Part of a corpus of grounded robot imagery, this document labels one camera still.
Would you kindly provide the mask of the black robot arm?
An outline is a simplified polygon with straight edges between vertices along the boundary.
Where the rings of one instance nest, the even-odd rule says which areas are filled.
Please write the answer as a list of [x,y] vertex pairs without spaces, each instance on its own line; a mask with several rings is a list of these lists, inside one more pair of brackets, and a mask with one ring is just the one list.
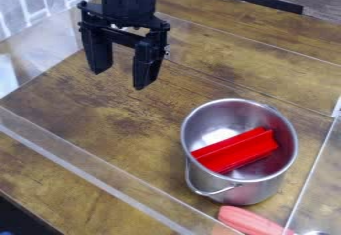
[[82,1],[79,31],[91,71],[99,74],[114,64],[112,44],[135,50],[134,88],[140,90],[157,78],[167,54],[171,24],[155,16],[157,0]]

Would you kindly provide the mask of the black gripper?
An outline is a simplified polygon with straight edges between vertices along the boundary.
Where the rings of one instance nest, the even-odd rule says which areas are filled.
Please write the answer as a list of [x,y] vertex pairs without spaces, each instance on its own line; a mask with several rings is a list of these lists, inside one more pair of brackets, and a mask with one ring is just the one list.
[[114,43],[130,47],[135,50],[134,87],[143,89],[158,78],[171,25],[157,16],[136,20],[112,18],[103,13],[100,4],[86,1],[78,8],[82,11],[79,31],[91,71],[99,74],[111,67]]

